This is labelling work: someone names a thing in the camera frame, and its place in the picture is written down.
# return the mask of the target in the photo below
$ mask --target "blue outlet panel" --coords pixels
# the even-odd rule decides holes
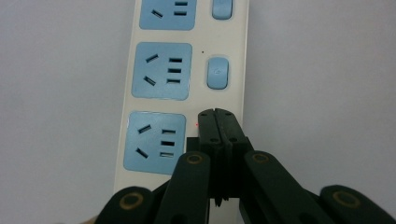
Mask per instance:
[[[196,0],[145,0],[140,13],[144,30],[191,30],[195,25]]]
[[[142,42],[136,46],[132,95],[185,100],[189,96],[192,46]]]
[[[128,120],[124,168],[171,175],[183,154],[185,132],[183,115],[132,112]]]

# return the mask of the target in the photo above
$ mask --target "blue switch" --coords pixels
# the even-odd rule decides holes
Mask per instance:
[[[233,0],[213,0],[212,16],[216,20],[228,20],[233,14]]]
[[[207,67],[207,86],[213,90],[223,90],[228,83],[228,60],[215,57],[209,59]]]

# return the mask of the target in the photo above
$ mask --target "black plastic part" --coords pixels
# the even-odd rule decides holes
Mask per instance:
[[[268,223],[333,223],[274,156],[250,151],[245,161],[246,190],[241,200],[248,204],[255,200]]]
[[[150,213],[153,201],[154,196],[148,189],[122,189],[106,204],[95,224],[150,223],[153,217]]]
[[[154,223],[207,223],[209,176],[210,158],[206,154],[195,151],[182,155]]]
[[[210,195],[221,200],[238,197],[243,155],[252,150],[235,115],[223,109],[208,109],[198,115],[199,150],[212,160]]]
[[[337,223],[396,223],[387,212],[354,189],[329,186],[321,191],[320,199]]]

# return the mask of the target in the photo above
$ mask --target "power strip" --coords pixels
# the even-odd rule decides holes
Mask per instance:
[[[136,0],[115,191],[169,180],[198,113],[219,107],[242,124],[247,30],[248,0]],[[209,222],[236,223],[237,206]]]

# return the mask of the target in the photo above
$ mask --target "white background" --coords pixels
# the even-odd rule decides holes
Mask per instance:
[[[113,192],[134,1],[0,0],[0,223]],[[251,0],[244,130],[307,189],[396,217],[396,2]]]

